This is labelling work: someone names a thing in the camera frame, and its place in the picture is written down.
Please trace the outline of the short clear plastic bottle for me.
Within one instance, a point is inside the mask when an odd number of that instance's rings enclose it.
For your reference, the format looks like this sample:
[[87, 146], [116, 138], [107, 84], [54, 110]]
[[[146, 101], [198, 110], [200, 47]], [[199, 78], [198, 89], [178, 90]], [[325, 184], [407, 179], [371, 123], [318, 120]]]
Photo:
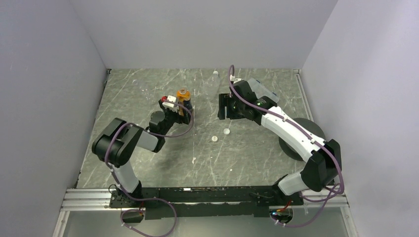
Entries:
[[203, 81], [203, 96], [206, 99], [212, 99], [217, 95], [220, 87], [220, 77], [218, 71], [213, 71], [212, 75]]

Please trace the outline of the orange juice bottle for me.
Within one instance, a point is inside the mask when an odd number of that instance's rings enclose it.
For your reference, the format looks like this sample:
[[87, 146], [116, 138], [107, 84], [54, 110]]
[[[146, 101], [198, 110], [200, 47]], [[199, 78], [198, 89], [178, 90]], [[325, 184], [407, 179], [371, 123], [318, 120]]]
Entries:
[[179, 104], [182, 104], [187, 110], [190, 112], [193, 111], [192, 103], [191, 103], [191, 94], [190, 91], [183, 87], [177, 91], [176, 94], [178, 98]]

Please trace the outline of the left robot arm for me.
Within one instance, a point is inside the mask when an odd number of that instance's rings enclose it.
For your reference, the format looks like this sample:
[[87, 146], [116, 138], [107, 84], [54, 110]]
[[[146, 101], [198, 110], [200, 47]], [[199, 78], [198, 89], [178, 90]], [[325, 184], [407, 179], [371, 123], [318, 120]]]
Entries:
[[136, 177], [130, 158], [136, 147], [157, 153], [166, 142], [174, 138], [168, 132], [176, 123], [193, 126], [193, 106], [189, 100], [171, 101], [172, 96], [159, 100], [160, 110], [150, 115], [149, 125], [143, 128], [123, 119], [113, 119], [98, 135], [91, 146], [92, 153], [110, 169], [116, 186], [123, 193], [123, 202], [136, 207], [142, 201], [142, 184]]

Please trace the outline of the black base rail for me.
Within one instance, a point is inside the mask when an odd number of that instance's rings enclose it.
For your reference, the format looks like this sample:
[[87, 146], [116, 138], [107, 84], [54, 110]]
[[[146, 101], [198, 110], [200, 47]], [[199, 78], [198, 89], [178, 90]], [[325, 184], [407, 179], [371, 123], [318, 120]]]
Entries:
[[270, 211], [301, 206], [298, 193], [287, 196], [276, 186], [144, 187], [142, 198], [130, 199], [121, 190], [111, 191], [110, 208], [141, 208], [147, 220], [172, 217], [269, 217]]

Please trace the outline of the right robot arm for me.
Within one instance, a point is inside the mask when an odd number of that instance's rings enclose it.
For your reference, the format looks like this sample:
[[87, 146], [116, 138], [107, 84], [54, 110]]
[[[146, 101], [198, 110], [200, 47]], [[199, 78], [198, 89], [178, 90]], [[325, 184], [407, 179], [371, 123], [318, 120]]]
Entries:
[[230, 92], [218, 96], [218, 118], [248, 119], [275, 133], [291, 151], [305, 162], [305, 167], [281, 178], [272, 192], [278, 205], [295, 194], [310, 189], [321, 191], [336, 176], [341, 177], [340, 145], [326, 141], [304, 128], [278, 106], [279, 97], [255, 79], [236, 79]]

